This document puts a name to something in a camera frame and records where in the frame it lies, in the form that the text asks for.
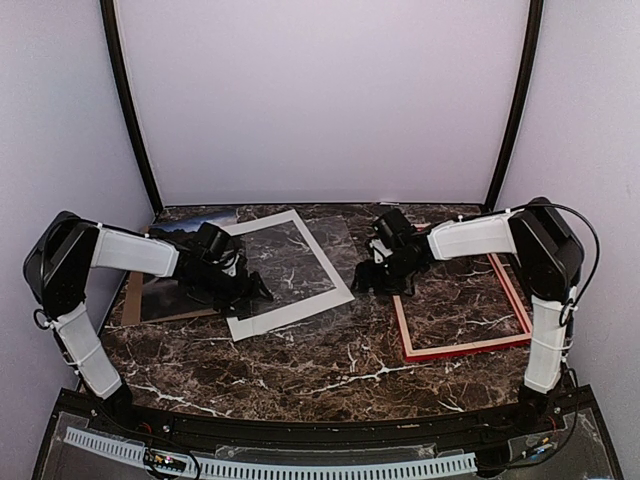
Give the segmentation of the red wooden picture frame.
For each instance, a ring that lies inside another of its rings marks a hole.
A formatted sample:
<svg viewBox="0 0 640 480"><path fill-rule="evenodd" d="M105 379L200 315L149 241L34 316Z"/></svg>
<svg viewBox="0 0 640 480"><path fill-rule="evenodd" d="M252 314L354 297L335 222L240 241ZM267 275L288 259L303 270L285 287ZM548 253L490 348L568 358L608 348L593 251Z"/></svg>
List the red wooden picture frame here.
<svg viewBox="0 0 640 480"><path fill-rule="evenodd" d="M522 333L516 335L503 336L488 340L477 340L467 343L430 347L426 349L415 349L412 345L407 320L404 313L401 297L392 297L397 324L399 327L403 358L406 362L422 362L430 359L457 357L481 352L491 352L510 347L523 346L532 340L533 325L520 296L511 282L502 262L496 253L489 253L488 260L497 275L503 292L513 309L515 318L521 327Z"/></svg>

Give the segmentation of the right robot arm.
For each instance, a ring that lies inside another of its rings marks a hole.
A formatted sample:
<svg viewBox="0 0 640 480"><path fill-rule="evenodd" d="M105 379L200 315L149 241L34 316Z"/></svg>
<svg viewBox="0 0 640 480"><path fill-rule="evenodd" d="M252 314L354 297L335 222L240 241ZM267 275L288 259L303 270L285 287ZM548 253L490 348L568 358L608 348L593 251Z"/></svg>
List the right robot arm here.
<svg viewBox="0 0 640 480"><path fill-rule="evenodd" d="M436 262L484 254L514 256L533 309L523 388L546 395L561 378L585 258L582 243L562 216L566 210L537 197L513 209L460 216L420 229L394 208L373 223L366 242L370 257L356 266L351 289L411 294L414 276Z"/></svg>

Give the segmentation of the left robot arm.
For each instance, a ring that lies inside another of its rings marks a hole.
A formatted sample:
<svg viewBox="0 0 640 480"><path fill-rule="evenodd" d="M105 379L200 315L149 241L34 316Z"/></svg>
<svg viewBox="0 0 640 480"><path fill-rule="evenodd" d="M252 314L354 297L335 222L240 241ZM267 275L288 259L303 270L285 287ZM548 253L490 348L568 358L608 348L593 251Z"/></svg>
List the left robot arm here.
<svg viewBox="0 0 640 480"><path fill-rule="evenodd" d="M23 276L40 306L34 315L45 319L40 329L53 331L86 389L106 402L103 421L120 436L131 436L141 427L141 415L127 403L130 389L90 320L85 293L90 271L108 268L169 278L195 302L225 311L256 298L273 298L246 264L230 234L211 223L177 243L62 211L29 252Z"/></svg>

